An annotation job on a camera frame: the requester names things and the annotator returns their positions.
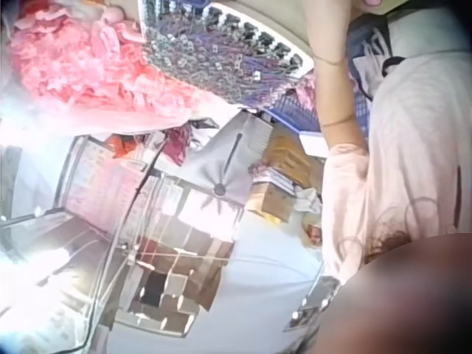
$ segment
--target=person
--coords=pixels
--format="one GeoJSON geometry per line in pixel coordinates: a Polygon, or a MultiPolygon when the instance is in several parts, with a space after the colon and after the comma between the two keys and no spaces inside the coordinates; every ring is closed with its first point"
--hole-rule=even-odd
{"type": "Polygon", "coordinates": [[[352,0],[304,6],[316,109],[330,148],[322,253],[326,275],[345,284],[398,246],[472,231],[471,58],[445,51],[402,61],[375,93],[367,144],[345,59],[352,0]]]}

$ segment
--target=red fabric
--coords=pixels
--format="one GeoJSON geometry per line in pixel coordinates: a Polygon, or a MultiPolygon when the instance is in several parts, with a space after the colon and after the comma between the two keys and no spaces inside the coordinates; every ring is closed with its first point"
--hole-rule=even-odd
{"type": "Polygon", "coordinates": [[[191,128],[189,125],[173,128],[167,132],[167,141],[162,152],[178,166],[182,166],[185,161],[190,136],[191,128]]]}
{"type": "Polygon", "coordinates": [[[164,129],[184,124],[197,105],[212,99],[212,94],[148,66],[132,22],[112,23],[117,18],[112,13],[85,24],[58,5],[44,10],[44,2],[31,1],[23,8],[29,18],[19,20],[23,29],[15,32],[11,52],[25,88],[49,108],[59,101],[79,108],[145,112],[161,122],[153,128],[164,129]]]}

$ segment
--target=pink shirt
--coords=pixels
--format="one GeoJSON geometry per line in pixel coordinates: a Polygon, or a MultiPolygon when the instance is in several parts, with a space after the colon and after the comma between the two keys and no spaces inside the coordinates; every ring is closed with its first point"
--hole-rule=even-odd
{"type": "Polygon", "coordinates": [[[470,60],[465,53],[405,60],[375,95],[369,153],[352,145],[331,150],[323,186],[326,275],[344,284],[366,252],[396,231],[414,240],[472,231],[470,60]]]}

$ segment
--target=sleeve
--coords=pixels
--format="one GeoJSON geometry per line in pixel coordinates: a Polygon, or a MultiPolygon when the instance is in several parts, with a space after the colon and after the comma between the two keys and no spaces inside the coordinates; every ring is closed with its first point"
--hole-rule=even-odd
{"type": "Polygon", "coordinates": [[[368,169],[368,152],[348,144],[333,147],[324,166],[324,271],[342,285],[362,263],[366,243],[368,169]]]}

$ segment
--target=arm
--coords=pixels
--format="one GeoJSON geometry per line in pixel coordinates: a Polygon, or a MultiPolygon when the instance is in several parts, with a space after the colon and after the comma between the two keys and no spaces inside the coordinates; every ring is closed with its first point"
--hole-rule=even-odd
{"type": "Polygon", "coordinates": [[[316,71],[316,109],[329,148],[353,144],[367,149],[355,117],[346,51],[351,0],[304,0],[316,71]]]}

